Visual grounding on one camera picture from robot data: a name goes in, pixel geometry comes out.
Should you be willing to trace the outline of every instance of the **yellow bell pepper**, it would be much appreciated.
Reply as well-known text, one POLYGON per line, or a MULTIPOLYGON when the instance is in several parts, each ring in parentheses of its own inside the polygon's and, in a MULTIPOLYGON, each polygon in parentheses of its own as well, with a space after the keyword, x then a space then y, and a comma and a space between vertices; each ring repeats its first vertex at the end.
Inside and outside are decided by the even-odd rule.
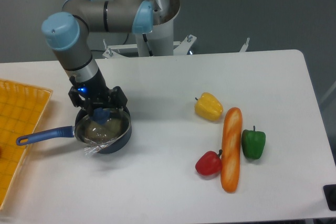
POLYGON ((222 104, 212 94, 204 92, 195 104, 195 113, 210 121, 217 121, 222 112, 222 104))

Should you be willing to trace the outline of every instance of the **red bell pepper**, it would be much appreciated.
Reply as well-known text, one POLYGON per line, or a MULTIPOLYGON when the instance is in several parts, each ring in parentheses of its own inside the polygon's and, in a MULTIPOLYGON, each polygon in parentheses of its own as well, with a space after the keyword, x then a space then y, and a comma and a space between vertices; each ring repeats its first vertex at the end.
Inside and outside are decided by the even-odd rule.
POLYGON ((203 176, 209 176, 220 172, 222 169, 222 161, 220 159, 222 152, 222 150, 219 150, 219 154, 213 151, 206 152, 197 161, 195 165, 196 171, 203 176))

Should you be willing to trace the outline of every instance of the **blue light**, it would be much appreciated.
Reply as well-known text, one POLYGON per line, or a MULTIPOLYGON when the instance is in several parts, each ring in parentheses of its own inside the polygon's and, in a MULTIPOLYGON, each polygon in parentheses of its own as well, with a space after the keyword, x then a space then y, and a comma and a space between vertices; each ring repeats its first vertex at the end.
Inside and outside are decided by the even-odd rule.
POLYGON ((87 88, 79 88, 77 89, 79 92, 82 92, 82 93, 87 93, 87 88))

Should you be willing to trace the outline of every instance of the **baguette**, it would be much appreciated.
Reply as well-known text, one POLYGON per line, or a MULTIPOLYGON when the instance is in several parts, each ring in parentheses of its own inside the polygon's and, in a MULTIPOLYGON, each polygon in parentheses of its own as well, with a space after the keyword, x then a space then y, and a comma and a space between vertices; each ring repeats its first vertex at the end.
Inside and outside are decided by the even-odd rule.
POLYGON ((240 139, 243 116, 239 108, 231 108, 225 115, 222 138, 221 183, 228 193, 234 193, 238 186, 240 172, 240 139))

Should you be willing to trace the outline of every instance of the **black object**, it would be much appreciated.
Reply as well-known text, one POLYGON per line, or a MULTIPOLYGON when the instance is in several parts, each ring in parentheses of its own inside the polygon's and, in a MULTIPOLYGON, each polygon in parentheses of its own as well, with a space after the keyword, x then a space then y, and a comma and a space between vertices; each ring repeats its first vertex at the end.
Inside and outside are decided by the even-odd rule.
POLYGON ((73 85, 69 90, 72 104, 75 107, 81 107, 89 116, 92 116, 97 108, 123 109, 129 114, 126 108, 128 100, 121 87, 108 89, 99 70, 93 78, 86 82, 77 83, 74 76, 69 79, 73 85))
MULTIPOLYGON (((126 107, 124 108, 124 111, 128 115, 130 114, 130 112, 128 111, 128 109, 126 107)), ((87 112, 85 110, 83 110, 83 109, 80 110, 77 114, 75 125, 77 125, 77 123, 86 115, 87 115, 87 112)), ((107 147, 101 149, 98 153, 109 154, 109 153, 113 153, 113 152, 116 152, 116 151, 120 150, 121 148, 123 148, 126 145, 128 140, 131 138, 131 135, 132 135, 132 123, 130 122, 130 128, 128 129, 128 131, 126 131, 125 135, 123 135, 119 140, 117 140, 116 142, 114 142, 110 146, 107 146, 107 147)))
POLYGON ((325 185, 323 191, 329 209, 331 211, 336 211, 336 185, 325 185))
MULTIPOLYGON (((237 222, 236 224, 246 224, 246 222, 237 222)), ((299 220, 256 221, 256 222, 249 222, 249 224, 306 224, 306 220, 299 219, 299 220)))

